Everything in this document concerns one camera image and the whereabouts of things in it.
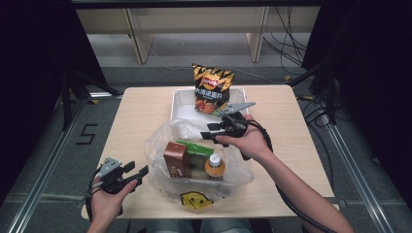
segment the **white box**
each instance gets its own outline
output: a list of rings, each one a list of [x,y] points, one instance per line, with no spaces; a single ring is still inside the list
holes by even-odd
[[[229,90],[230,98],[229,103],[246,103],[245,90],[243,88],[232,87]],[[173,93],[172,100],[172,113],[170,118],[184,118],[184,119],[194,119],[204,122],[220,122],[222,119],[217,116],[207,115],[198,112],[194,109],[194,89],[176,89]],[[240,111],[240,113],[248,114],[248,109]]]

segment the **table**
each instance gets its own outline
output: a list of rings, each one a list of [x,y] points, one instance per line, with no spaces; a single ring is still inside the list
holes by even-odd
[[[249,109],[272,139],[274,152],[303,180],[324,197],[333,197],[324,168],[304,123],[292,89],[287,85],[245,85]],[[147,139],[170,118],[175,89],[190,86],[131,87],[123,95],[99,164],[107,156],[123,164],[136,161],[140,168],[148,164],[144,155]],[[265,170],[252,161],[255,180],[240,187],[232,196],[209,208],[192,210],[167,198],[148,178],[123,203],[121,218],[206,218],[294,216],[284,204],[275,184]],[[83,209],[82,216],[87,217]]]

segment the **transparent plastic bag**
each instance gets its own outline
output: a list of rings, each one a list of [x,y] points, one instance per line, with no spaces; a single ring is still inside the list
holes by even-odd
[[[145,144],[145,155],[150,166],[150,182],[168,197],[182,202],[183,205],[187,193],[199,193],[213,203],[229,197],[239,186],[254,180],[251,161],[244,161],[239,149],[234,146],[224,148],[222,145],[214,145],[212,141],[203,140],[200,132],[206,131],[209,131],[207,122],[170,119],[161,125]],[[223,180],[170,178],[163,154],[167,144],[176,142],[178,139],[190,140],[193,143],[213,148],[225,163]]]

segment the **chip bag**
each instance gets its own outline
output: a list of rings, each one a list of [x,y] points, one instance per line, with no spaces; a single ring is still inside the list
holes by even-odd
[[[194,108],[205,114],[216,115],[216,109],[224,109],[229,101],[234,72],[198,64],[192,64],[192,67],[195,83]]]

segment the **person's right hand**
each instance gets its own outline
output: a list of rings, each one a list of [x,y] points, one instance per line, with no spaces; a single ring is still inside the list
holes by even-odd
[[[244,115],[243,118],[245,120],[254,120],[251,115]],[[240,138],[219,135],[216,136],[216,140],[222,144],[234,145],[240,149],[243,154],[253,159],[257,159],[271,152],[261,132],[252,125],[248,125],[248,130]]]

